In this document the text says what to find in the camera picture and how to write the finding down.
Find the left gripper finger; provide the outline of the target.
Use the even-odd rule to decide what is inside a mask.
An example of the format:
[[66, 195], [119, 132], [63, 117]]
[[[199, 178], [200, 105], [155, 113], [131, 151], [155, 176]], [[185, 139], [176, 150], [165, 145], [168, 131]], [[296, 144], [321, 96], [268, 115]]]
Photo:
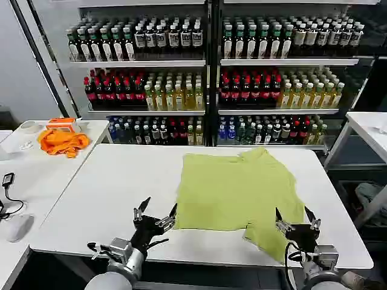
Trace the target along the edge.
[[175, 225], [176, 212], [177, 203], [175, 203], [175, 205], [172, 207], [172, 210], [170, 211], [169, 215], [157, 221], [155, 225], [158, 228], [161, 228], [163, 231], [169, 231]]
[[138, 208], [134, 208], [134, 222], [142, 221], [142, 214], [146, 210], [146, 207], [148, 206], [150, 200], [151, 197], [148, 197], [140, 203]]

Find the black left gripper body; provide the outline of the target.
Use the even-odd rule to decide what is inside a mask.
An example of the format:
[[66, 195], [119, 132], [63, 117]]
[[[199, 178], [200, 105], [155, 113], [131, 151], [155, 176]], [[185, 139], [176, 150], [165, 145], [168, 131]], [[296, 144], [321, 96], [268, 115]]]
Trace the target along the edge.
[[132, 247], [141, 253], [147, 253], [148, 249], [165, 242], [164, 239], [151, 242], [155, 236], [164, 234], [164, 227], [160, 226], [160, 219], [144, 215], [141, 220], [134, 220], [134, 226], [135, 233], [130, 242]]

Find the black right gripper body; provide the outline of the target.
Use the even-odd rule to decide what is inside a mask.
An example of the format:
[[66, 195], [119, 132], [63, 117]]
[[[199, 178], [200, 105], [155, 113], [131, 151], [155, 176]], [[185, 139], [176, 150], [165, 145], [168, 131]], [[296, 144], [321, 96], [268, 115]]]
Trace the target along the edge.
[[317, 246], [317, 229], [308, 224], [293, 224], [285, 232], [288, 240], [296, 242], [302, 251], [314, 251]]

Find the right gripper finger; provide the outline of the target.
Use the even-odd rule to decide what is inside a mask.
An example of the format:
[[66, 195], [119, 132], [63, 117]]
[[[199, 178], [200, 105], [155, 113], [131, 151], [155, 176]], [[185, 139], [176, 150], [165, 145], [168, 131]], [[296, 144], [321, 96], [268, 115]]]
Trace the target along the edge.
[[311, 229], [312, 230], [318, 230], [321, 224], [321, 220], [317, 219], [314, 215], [314, 213], [307, 208], [306, 206], [304, 207], [305, 213], [307, 215], [308, 220], [310, 221]]
[[290, 224], [283, 220], [278, 208], [276, 208], [275, 224], [276, 228], [282, 233], [286, 233], [290, 229]]

